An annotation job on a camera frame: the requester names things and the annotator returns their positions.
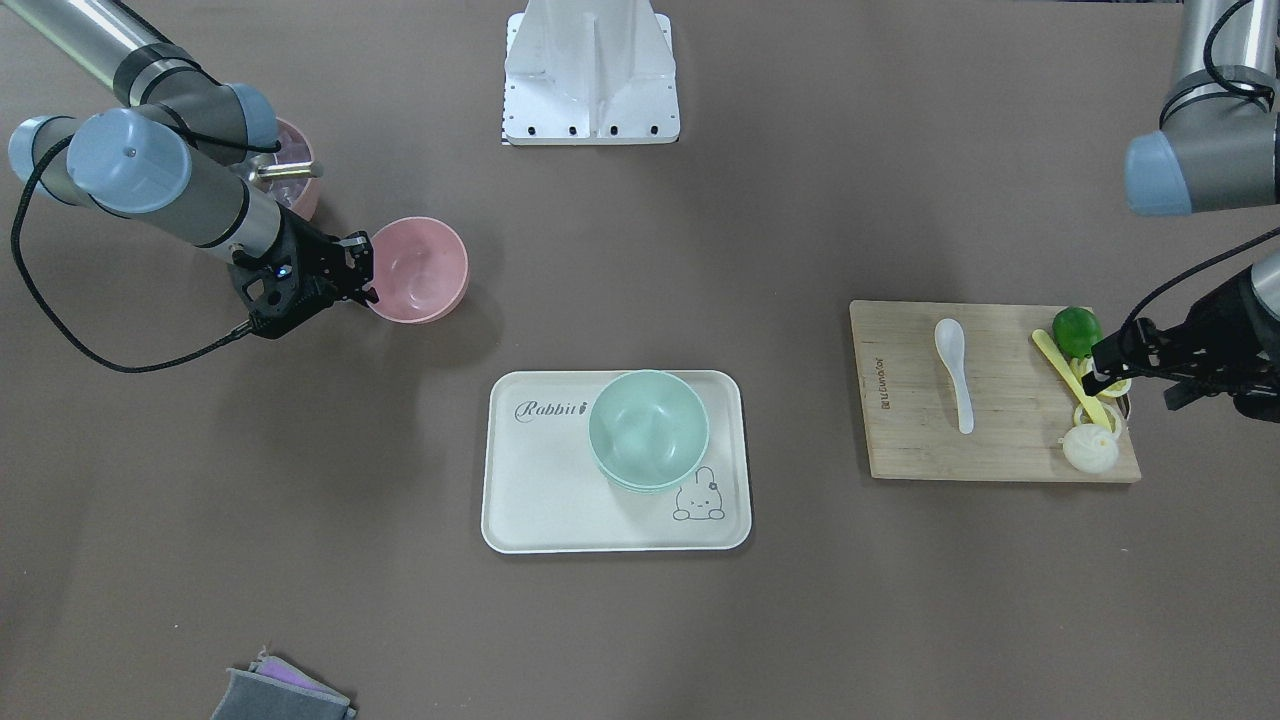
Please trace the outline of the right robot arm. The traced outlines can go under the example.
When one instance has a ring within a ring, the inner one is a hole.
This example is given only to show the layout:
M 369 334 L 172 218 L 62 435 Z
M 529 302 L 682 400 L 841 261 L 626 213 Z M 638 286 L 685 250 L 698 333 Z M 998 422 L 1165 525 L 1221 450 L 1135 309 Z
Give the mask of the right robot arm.
M 119 102 L 15 128 L 9 161 L 35 193 L 143 222 L 225 263 L 251 331 L 268 340 L 339 301 L 378 302 L 366 233 L 326 234 L 241 174 L 279 149 L 256 88 L 216 81 L 120 1 L 9 8 Z

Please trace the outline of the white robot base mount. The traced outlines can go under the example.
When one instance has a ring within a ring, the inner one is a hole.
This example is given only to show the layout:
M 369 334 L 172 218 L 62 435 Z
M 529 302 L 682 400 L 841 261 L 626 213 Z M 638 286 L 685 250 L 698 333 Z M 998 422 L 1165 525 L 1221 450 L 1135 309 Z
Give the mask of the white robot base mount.
M 500 137 L 521 146 L 678 141 L 671 19 L 649 1 L 530 1 L 506 23 Z

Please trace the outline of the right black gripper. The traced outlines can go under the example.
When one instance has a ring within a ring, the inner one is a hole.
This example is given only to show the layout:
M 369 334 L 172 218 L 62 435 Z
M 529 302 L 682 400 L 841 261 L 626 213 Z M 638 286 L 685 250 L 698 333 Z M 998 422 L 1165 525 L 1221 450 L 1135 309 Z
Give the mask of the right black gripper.
M 326 234 L 297 215 L 282 218 L 261 258 L 234 251 L 230 278 L 248 313 L 250 333 L 279 340 L 337 302 L 378 304 L 370 234 Z

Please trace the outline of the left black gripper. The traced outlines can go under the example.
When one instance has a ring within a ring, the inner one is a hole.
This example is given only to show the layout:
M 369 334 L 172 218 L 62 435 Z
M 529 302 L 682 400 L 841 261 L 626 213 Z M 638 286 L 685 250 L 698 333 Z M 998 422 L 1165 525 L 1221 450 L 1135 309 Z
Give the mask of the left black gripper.
M 1277 316 L 1243 270 L 1197 301 L 1179 324 L 1161 331 L 1130 319 L 1093 347 L 1094 369 L 1080 375 L 1085 393 L 1135 377 L 1170 380 L 1169 410 L 1228 395 L 1249 419 L 1279 420 Z

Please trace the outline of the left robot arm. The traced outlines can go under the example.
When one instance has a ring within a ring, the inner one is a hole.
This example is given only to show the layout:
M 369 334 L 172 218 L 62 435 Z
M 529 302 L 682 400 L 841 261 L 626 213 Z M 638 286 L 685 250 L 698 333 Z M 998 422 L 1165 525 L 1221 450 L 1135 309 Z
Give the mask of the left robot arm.
M 1143 217 L 1271 206 L 1279 199 L 1277 4 L 1188 1 L 1156 132 L 1125 156 L 1129 208 Z M 1097 395 L 1135 377 L 1169 382 L 1171 410 L 1226 395 L 1261 421 L 1279 418 L 1279 255 L 1271 252 L 1158 328 L 1137 305 L 1091 350 Z

